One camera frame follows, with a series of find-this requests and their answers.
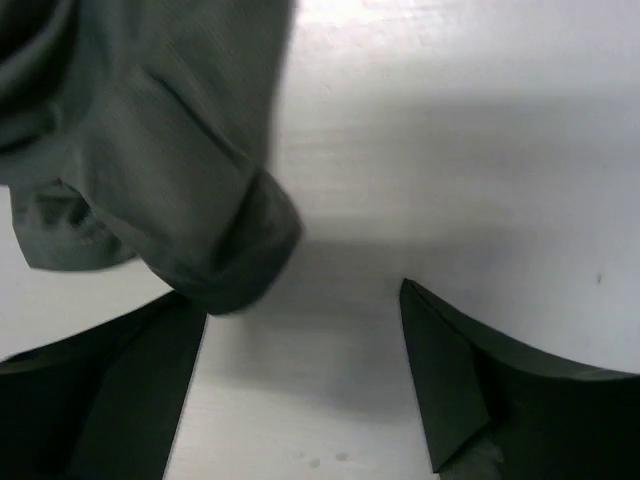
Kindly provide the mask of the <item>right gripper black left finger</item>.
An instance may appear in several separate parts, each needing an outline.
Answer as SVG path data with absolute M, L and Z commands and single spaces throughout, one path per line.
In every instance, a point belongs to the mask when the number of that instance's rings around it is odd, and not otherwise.
M 206 320 L 170 293 L 2 361 L 2 478 L 163 478 Z

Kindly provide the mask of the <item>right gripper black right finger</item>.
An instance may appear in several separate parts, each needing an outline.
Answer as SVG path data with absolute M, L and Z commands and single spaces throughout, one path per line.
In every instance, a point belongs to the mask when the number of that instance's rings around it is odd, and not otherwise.
M 545 353 L 412 280 L 399 304 L 433 472 L 442 479 L 635 479 L 639 378 Z

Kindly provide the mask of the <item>dark grey t-shirt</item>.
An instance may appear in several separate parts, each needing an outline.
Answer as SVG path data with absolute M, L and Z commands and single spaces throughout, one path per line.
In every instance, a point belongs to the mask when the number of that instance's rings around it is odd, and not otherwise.
M 5 1 L 1 183 L 27 264 L 141 259 L 210 314 L 301 234 L 268 170 L 289 1 Z

